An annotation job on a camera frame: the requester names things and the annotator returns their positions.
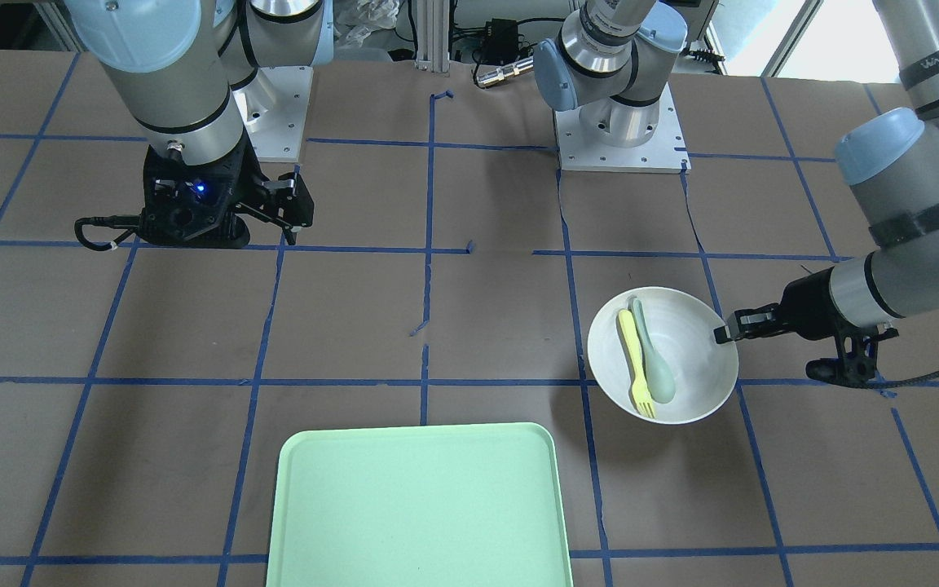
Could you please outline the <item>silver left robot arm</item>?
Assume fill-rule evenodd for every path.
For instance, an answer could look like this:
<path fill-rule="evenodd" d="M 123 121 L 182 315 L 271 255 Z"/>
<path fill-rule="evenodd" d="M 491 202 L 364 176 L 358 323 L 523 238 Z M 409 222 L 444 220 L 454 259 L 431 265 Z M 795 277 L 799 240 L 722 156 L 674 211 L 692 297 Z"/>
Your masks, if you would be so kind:
<path fill-rule="evenodd" d="M 877 1 L 910 107 L 835 146 L 875 250 L 790 283 L 778 303 L 742 309 L 719 343 L 794 332 L 823 339 L 939 311 L 939 1 Z"/>

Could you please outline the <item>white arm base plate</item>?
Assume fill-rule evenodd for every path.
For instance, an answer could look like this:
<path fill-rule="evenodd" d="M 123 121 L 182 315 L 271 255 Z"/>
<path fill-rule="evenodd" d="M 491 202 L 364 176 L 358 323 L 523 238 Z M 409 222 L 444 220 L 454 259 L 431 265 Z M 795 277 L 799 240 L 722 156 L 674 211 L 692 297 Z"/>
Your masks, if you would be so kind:
<path fill-rule="evenodd" d="M 553 114 L 560 168 L 576 172 L 692 170 L 671 87 L 654 104 L 631 107 L 611 98 Z"/>
<path fill-rule="evenodd" d="M 263 68 L 231 91 L 261 162 L 301 160 L 314 73 L 310 66 Z"/>

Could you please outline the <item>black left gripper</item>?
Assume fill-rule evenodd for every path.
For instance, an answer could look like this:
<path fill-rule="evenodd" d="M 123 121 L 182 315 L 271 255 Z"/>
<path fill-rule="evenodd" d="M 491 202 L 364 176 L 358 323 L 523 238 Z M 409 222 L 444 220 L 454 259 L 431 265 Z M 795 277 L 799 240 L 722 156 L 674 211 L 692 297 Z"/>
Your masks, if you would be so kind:
<path fill-rule="evenodd" d="M 831 268 L 787 284 L 778 305 L 745 308 L 726 317 L 714 330 L 716 343 L 779 337 L 794 333 L 809 341 L 831 338 L 844 323 L 832 300 Z"/>

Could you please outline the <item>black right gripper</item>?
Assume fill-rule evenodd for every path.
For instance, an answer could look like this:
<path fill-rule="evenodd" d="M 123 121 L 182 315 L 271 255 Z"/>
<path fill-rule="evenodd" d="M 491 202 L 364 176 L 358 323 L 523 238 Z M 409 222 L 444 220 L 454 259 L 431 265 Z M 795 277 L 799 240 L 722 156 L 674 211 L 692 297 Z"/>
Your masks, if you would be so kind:
<path fill-rule="evenodd" d="M 298 232 L 314 222 L 315 203 L 302 176 L 266 177 L 247 136 L 202 165 L 147 148 L 143 190 L 140 237 L 168 248 L 241 249 L 250 239 L 245 214 L 278 227 L 286 245 L 297 244 Z"/>

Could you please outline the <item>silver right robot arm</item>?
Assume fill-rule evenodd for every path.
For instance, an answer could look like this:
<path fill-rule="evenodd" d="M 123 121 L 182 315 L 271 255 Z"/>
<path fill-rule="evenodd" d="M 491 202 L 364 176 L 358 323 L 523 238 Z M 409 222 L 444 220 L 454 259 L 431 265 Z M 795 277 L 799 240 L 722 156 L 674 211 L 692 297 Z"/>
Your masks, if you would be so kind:
<path fill-rule="evenodd" d="M 73 27 L 141 127 L 143 207 L 82 217 L 79 244 L 241 249 L 247 219 L 294 245 L 314 201 L 296 170 L 314 67 L 334 57 L 331 1 L 68 1 Z"/>

